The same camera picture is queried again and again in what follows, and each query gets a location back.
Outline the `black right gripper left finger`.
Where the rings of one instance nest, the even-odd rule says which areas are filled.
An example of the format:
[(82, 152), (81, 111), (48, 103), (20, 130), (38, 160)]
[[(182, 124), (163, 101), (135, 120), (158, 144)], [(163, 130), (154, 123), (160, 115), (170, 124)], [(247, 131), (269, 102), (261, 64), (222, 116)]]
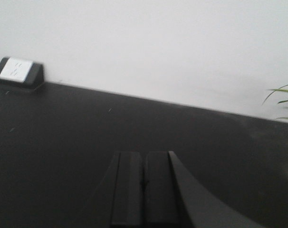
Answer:
[(83, 228), (143, 226), (143, 163), (138, 152), (117, 152), (82, 213)]

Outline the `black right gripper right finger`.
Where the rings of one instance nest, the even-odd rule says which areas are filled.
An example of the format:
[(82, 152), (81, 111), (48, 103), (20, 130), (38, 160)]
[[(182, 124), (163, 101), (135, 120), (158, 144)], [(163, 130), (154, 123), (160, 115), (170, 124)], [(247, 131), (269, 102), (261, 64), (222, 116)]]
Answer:
[(173, 151), (150, 152), (145, 163), (147, 228), (260, 228), (203, 187)]

